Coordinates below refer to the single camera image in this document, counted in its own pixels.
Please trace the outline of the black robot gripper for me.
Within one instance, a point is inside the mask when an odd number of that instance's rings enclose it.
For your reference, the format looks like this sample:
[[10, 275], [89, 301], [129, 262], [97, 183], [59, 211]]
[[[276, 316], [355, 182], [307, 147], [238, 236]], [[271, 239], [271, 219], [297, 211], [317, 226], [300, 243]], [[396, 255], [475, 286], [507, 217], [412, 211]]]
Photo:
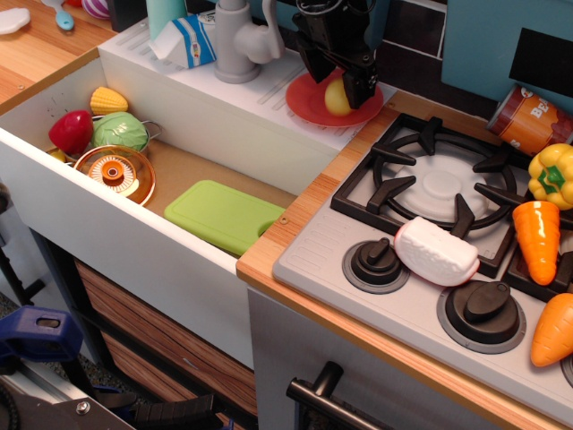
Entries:
[[343, 70], [349, 106], [360, 108], [374, 96], [378, 74], [365, 32], [371, 7], [365, 1], [298, 1], [292, 18], [296, 46], [316, 83]]

